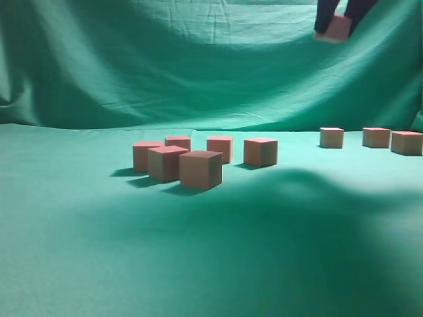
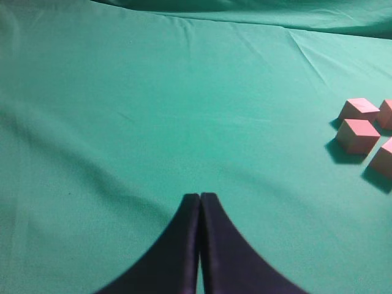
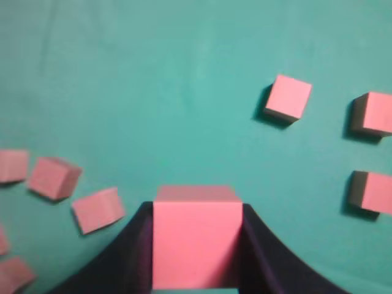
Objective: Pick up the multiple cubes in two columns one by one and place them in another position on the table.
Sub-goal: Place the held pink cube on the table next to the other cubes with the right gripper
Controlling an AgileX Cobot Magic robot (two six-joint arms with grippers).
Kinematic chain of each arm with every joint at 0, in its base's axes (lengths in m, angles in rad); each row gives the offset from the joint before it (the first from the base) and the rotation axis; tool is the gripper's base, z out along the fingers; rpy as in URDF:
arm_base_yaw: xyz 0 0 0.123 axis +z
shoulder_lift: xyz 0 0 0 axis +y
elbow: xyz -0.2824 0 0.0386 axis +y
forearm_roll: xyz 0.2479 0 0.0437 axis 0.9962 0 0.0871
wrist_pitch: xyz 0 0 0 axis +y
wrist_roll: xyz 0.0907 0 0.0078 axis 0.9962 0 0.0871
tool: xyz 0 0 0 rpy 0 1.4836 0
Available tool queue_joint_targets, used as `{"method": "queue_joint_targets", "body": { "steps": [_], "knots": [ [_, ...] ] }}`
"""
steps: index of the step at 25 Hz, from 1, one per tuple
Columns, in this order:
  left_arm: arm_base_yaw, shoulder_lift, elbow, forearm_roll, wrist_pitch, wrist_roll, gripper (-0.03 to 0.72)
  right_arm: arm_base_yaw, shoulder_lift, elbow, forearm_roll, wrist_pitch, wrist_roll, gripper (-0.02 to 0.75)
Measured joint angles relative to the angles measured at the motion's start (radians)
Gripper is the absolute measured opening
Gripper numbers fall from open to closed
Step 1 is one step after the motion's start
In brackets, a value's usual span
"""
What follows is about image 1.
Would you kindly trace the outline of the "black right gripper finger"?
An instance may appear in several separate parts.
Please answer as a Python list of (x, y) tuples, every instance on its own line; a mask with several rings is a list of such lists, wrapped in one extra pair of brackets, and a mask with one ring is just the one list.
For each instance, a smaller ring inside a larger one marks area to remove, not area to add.
[(378, 2), (378, 0), (348, 0), (344, 16), (351, 22), (349, 36), (354, 33), (362, 19)]
[(318, 0), (317, 14), (314, 30), (318, 34), (324, 34), (331, 23), (339, 0)]

